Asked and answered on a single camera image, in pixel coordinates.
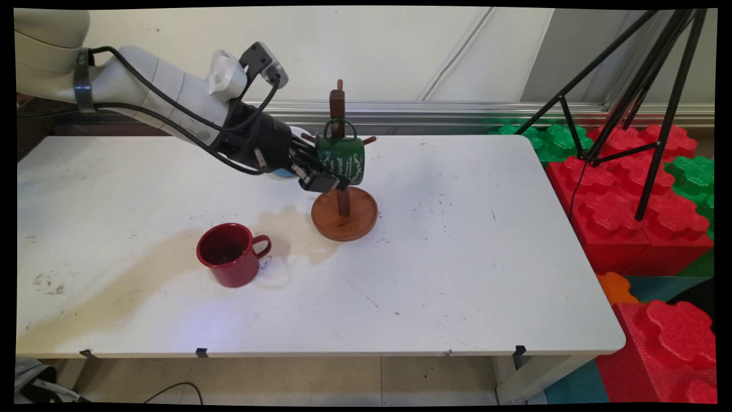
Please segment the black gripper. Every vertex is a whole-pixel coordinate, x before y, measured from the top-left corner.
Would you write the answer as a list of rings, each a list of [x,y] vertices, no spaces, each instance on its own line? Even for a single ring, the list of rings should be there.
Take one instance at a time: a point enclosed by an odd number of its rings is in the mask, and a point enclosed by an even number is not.
[[[220,154],[256,174],[292,170],[305,191],[327,193],[351,184],[350,179],[323,165],[313,145],[293,139],[288,125],[264,112],[243,129],[220,132]]]

